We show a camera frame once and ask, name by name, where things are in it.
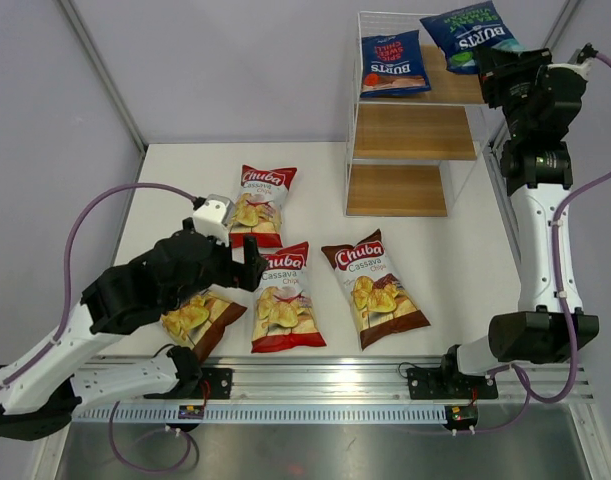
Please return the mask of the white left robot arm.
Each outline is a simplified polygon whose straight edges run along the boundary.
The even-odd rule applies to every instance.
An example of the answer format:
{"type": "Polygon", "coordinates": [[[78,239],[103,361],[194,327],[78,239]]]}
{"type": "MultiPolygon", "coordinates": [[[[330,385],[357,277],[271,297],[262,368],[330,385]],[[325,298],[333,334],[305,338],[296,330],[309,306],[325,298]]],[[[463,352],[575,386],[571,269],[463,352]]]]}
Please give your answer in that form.
{"type": "Polygon", "coordinates": [[[254,291],[267,267],[257,240],[245,236],[243,262],[213,236],[186,226],[88,286],[64,328],[18,361],[0,365],[0,437],[34,441],[98,405],[130,397],[188,398],[201,385],[201,362],[175,346],[141,363],[81,371],[101,350],[154,324],[213,285],[254,291]]]}

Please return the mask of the blue Burts spicy chilli bag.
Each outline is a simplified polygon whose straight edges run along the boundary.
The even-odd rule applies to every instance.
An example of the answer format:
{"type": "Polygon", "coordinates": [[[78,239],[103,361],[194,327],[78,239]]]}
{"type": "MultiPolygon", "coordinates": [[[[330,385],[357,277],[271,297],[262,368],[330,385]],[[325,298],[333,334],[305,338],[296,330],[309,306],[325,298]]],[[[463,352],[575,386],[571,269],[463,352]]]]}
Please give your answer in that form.
{"type": "Polygon", "coordinates": [[[406,97],[431,90],[419,31],[361,39],[361,98],[406,97]]]}

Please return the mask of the red Chuba bag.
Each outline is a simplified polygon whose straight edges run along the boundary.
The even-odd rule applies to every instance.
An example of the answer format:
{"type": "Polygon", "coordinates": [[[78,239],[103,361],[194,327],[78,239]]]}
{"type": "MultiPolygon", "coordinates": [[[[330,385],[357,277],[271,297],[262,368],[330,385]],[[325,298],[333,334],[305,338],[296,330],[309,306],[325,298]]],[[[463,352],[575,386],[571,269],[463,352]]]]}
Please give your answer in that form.
{"type": "Polygon", "coordinates": [[[254,292],[253,353],[326,345],[317,325],[309,287],[308,256],[307,242],[264,256],[268,266],[254,292]]]}
{"type": "Polygon", "coordinates": [[[239,194],[229,223],[233,248],[241,248],[246,235],[253,236],[259,248],[283,247],[282,211],[296,173],[296,167],[261,170],[242,166],[239,194]]]}

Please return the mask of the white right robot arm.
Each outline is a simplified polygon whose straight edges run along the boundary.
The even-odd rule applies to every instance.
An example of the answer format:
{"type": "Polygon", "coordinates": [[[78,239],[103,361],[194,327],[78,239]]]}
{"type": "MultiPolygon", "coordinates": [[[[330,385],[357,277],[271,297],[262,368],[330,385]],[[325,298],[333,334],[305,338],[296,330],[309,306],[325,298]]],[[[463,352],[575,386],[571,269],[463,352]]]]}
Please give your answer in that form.
{"type": "Polygon", "coordinates": [[[595,55],[585,46],[574,61],[555,63],[547,49],[474,50],[482,97],[490,108],[501,109],[509,131],[501,174],[518,228],[520,296],[515,312],[491,319],[486,336],[455,345],[442,357],[438,380],[448,395],[490,387],[495,373],[520,362],[567,363],[560,393],[528,393],[540,402],[558,402],[576,380],[580,349],[599,332],[599,319],[585,312],[574,278],[573,173],[564,140],[582,108],[595,55]]]}

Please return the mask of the blue Burts sea salt bag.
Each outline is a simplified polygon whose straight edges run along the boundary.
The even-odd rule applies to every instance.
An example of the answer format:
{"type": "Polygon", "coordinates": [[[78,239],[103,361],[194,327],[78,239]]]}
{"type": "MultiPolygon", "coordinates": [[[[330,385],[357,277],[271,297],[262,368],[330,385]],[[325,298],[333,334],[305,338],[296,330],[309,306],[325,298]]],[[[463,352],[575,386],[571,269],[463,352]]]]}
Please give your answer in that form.
{"type": "Polygon", "coordinates": [[[476,47],[507,52],[524,51],[499,15],[492,1],[420,19],[421,25],[443,52],[447,70],[454,74],[479,73],[476,47]]]}

